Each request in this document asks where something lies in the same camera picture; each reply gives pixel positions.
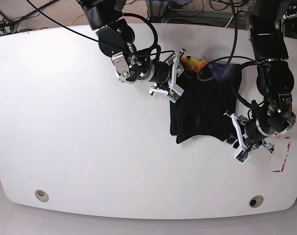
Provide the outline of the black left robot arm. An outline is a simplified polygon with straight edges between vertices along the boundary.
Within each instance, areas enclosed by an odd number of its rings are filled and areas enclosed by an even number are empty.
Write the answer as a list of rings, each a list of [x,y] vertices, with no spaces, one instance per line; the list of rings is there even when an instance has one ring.
[[[257,0],[246,15],[255,57],[253,63],[257,65],[256,85],[263,101],[262,104],[254,100],[248,102],[233,91],[252,112],[243,124],[246,137],[238,138],[245,150],[258,148],[269,136],[287,133],[296,122],[292,106],[295,81],[280,27],[290,5],[289,0]]]

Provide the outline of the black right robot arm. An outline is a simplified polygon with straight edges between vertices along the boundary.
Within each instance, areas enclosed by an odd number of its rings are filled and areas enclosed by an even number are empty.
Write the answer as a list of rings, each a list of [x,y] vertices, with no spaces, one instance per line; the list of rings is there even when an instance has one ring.
[[[122,82],[147,81],[166,84],[170,66],[160,61],[161,47],[155,27],[144,17],[123,13],[124,0],[80,0],[87,21],[96,31],[101,52],[110,57]],[[148,48],[137,50],[135,33],[125,17],[142,20],[153,33],[153,43]]]

